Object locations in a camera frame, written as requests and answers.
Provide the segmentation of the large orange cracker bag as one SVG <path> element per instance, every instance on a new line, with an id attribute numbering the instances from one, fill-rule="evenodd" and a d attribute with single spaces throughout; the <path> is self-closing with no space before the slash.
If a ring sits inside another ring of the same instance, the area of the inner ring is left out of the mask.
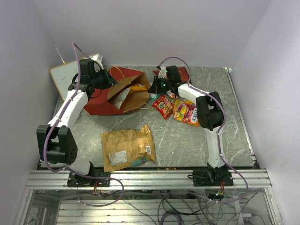
<path id="1" fill-rule="evenodd" d="M 134 97 L 135 94 L 141 94 L 146 92 L 147 90 L 147 87 L 141 84 L 131 85 L 117 94 L 113 105 L 118 110 L 124 110 L 127 105 L 130 104 L 131 98 Z"/>

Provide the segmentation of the red brown paper bag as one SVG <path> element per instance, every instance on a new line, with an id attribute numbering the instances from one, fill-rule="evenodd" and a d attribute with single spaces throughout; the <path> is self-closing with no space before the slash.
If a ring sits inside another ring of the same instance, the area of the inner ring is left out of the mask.
<path id="1" fill-rule="evenodd" d="M 109 74 L 117 84 L 95 90 L 84 109 L 90 115 L 117 115 L 141 108 L 150 98 L 150 82 L 142 71 L 112 66 Z"/>

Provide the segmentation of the teal white snack packet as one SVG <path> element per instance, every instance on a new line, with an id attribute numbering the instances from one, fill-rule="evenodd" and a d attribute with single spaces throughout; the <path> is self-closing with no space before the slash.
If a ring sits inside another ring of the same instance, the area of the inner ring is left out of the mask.
<path id="1" fill-rule="evenodd" d="M 150 100 L 157 100 L 161 95 L 160 94 L 150 94 Z"/>

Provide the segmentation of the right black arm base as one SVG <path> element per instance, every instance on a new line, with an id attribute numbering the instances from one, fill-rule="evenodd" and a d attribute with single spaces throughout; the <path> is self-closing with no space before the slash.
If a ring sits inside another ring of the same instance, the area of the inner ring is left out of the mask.
<path id="1" fill-rule="evenodd" d="M 216 168 L 210 165 L 197 167 L 187 177 L 193 181 L 194 187 L 233 186 L 232 174 L 226 165 Z"/>

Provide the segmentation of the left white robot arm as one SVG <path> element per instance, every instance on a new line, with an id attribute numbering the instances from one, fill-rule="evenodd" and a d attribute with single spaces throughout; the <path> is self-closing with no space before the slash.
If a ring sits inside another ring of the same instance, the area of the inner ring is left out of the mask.
<path id="1" fill-rule="evenodd" d="M 50 171 L 68 170 L 79 175 L 79 181 L 91 186 L 96 179 L 93 164 L 78 155 L 72 134 L 73 126 L 95 90 L 105 90 L 117 84 L 102 64 L 102 56 L 77 61 L 78 73 L 72 78 L 67 97 L 47 125 L 37 128 L 40 159 Z"/>

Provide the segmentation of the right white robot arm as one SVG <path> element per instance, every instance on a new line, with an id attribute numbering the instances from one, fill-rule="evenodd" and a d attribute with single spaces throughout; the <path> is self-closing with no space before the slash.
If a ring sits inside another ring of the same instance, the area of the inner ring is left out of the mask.
<path id="1" fill-rule="evenodd" d="M 218 185 L 223 180 L 226 162 L 223 150 L 223 126 L 225 111 L 217 92 L 206 92 L 194 87 L 189 81 L 182 81 L 176 66 L 157 66 L 158 75 L 148 90 L 153 94 L 166 94 L 168 91 L 177 97 L 185 98 L 196 105 L 197 118 L 206 133 L 209 150 L 207 181 Z"/>

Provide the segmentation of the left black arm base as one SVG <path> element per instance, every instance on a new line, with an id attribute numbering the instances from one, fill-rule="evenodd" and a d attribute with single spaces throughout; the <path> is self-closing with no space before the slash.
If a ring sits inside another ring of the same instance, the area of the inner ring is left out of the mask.
<path id="1" fill-rule="evenodd" d="M 91 163 L 88 176 L 93 177 L 91 178 L 85 178 L 79 175 L 73 175 L 72 173 L 69 174 L 67 186 L 68 187 L 109 187 L 110 180 L 108 177 L 110 177 L 109 172 L 105 172 L 103 168 L 97 168 L 94 167 L 94 165 Z"/>

